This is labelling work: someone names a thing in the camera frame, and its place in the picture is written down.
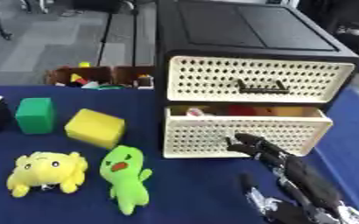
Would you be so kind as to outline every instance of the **green plush toy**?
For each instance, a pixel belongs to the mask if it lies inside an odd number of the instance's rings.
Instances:
[[[143,160],[139,149],[120,145],[101,163],[101,176],[113,185],[110,198],[117,197],[123,214],[130,215],[135,206],[148,204],[149,195],[143,181],[152,175],[152,170],[142,170]]]

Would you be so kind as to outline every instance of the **white drawer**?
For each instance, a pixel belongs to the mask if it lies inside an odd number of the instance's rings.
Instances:
[[[300,115],[282,112],[268,116],[175,115],[173,109],[166,108],[164,157],[244,157],[226,151],[225,137],[234,137],[235,133],[262,136],[296,156],[305,156],[332,124],[316,108],[304,108]]]
[[[354,68],[351,63],[175,56],[169,62],[167,99],[326,103]]]

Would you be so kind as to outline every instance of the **yellow plush toy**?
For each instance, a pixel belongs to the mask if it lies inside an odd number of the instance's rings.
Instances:
[[[16,168],[8,177],[7,187],[15,198],[24,197],[30,187],[60,185],[64,193],[74,193],[84,182],[88,163],[78,152],[69,155],[36,151],[16,160]]]

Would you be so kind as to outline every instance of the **open drawer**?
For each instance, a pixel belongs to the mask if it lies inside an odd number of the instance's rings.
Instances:
[[[256,108],[257,115],[193,116],[180,112],[184,107],[165,109],[165,158],[246,157],[226,150],[225,137],[233,139],[235,133],[262,136],[305,156],[333,124],[316,108]]]

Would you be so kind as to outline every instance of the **robotic hand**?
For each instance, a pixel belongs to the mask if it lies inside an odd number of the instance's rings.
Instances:
[[[299,157],[282,150],[263,137],[236,134],[240,143],[227,138],[228,151],[248,154],[278,177],[278,186],[295,206],[281,199],[265,198],[251,184],[249,175],[240,177],[243,192],[270,223],[359,224],[359,212],[345,206],[340,193]]]

